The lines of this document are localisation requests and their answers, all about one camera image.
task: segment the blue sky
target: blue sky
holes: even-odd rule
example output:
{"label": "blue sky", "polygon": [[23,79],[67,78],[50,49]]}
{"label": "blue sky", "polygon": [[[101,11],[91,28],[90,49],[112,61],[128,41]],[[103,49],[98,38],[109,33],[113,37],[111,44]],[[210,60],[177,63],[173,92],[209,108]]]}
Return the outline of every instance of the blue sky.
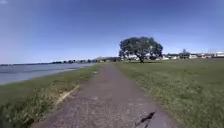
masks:
{"label": "blue sky", "polygon": [[131,36],[164,53],[224,51],[224,1],[0,0],[0,63],[117,56]]}

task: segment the paved path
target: paved path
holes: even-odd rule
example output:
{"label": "paved path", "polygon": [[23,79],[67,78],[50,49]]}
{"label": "paved path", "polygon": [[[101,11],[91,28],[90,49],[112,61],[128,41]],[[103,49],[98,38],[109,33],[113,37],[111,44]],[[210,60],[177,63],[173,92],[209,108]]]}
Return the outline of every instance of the paved path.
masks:
{"label": "paved path", "polygon": [[156,111],[148,128],[177,128],[151,97],[113,64],[106,64],[78,93],[61,104],[39,128],[144,128],[135,126],[141,118]]}

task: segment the river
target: river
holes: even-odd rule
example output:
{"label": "river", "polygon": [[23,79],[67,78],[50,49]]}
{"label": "river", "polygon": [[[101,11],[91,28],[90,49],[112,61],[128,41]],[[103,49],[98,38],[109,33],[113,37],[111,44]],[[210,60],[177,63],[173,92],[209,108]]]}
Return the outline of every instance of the river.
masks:
{"label": "river", "polygon": [[0,66],[0,86],[35,77],[92,66],[93,64],[43,64]]}

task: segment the tree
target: tree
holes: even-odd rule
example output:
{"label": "tree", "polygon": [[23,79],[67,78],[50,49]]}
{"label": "tree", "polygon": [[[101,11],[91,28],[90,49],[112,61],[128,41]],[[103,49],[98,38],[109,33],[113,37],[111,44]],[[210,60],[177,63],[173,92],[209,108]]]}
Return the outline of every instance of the tree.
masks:
{"label": "tree", "polygon": [[143,63],[146,55],[150,57],[162,56],[163,47],[153,38],[148,37],[131,37],[120,42],[119,56],[129,58],[129,55],[135,55]]}
{"label": "tree", "polygon": [[87,60],[88,63],[91,63],[92,61],[90,59]]}
{"label": "tree", "polygon": [[52,64],[61,64],[61,63],[62,63],[61,61],[52,62]]}
{"label": "tree", "polygon": [[73,60],[69,60],[68,63],[69,63],[69,64],[73,63]]}

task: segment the lawn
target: lawn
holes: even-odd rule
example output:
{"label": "lawn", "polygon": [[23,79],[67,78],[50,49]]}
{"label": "lawn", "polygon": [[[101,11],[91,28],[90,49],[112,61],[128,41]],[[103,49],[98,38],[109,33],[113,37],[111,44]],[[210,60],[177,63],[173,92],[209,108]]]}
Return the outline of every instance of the lawn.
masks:
{"label": "lawn", "polygon": [[224,59],[117,63],[186,128],[224,128]]}
{"label": "lawn", "polygon": [[0,128],[28,128],[38,122],[60,96],[95,74],[100,65],[0,86]]}

